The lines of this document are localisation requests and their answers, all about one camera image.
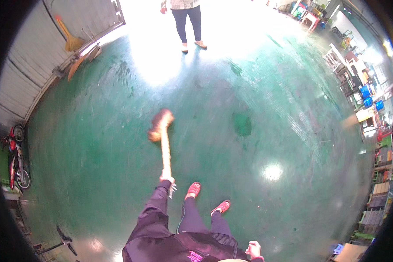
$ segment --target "jeans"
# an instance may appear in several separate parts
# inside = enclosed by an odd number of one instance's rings
[[[210,232],[199,216],[198,209],[195,206],[195,198],[188,197],[182,206],[182,220],[178,227],[180,232],[207,233]],[[221,217],[220,211],[215,211],[211,217],[211,232],[231,235],[227,221]]]
[[[172,9],[172,14],[176,20],[176,29],[178,30],[178,34],[182,40],[182,43],[187,43],[185,32],[187,15],[189,15],[192,27],[194,28],[195,41],[201,40],[201,9],[199,8],[199,6],[181,10]]]

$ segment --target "red motorcycle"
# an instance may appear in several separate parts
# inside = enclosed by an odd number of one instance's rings
[[[20,142],[25,138],[25,130],[21,125],[16,125],[10,129],[10,134],[2,138],[4,146],[9,145],[12,153],[12,161],[9,167],[10,188],[15,187],[16,183],[20,189],[28,189],[31,186],[31,178],[23,167],[23,154]]]

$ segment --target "motorcycle wheel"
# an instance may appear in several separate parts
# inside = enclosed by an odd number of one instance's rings
[[[25,139],[25,129],[20,124],[14,126],[13,134],[15,135],[15,139],[18,142],[22,142]]]
[[[22,189],[28,189],[31,186],[31,178],[29,176],[29,174],[26,172],[26,170],[23,170],[23,178],[24,178],[24,183],[22,183],[21,180],[21,172],[20,170],[17,170],[16,172],[16,182],[17,185],[22,188]]]

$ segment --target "woman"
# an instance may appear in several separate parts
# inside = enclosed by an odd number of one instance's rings
[[[160,12],[166,14],[167,10],[166,0],[162,0]],[[188,15],[194,28],[195,44],[201,48],[207,48],[201,40],[201,9],[199,8],[199,0],[171,0],[171,10],[176,21],[176,29],[182,40],[182,52],[188,53],[188,42],[186,41],[185,32],[186,17]]]
[[[183,202],[178,233],[172,234],[168,230],[167,195],[175,179],[162,172],[159,180],[159,185],[138,216],[137,225],[122,249],[125,262],[247,261],[246,254],[250,255],[252,262],[264,261],[261,246],[256,241],[249,242],[246,252],[237,248],[226,220],[221,217],[221,213],[230,207],[229,200],[211,211],[211,230],[205,227],[195,207],[195,198],[201,190],[199,182],[189,187]]]

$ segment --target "brown shoe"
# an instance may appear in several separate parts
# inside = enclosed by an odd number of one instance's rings
[[[181,51],[185,54],[188,54],[188,43],[182,43]]]
[[[202,42],[202,40],[199,41],[195,41],[195,44],[197,44],[200,48],[206,49],[207,46],[204,45],[204,43]]]

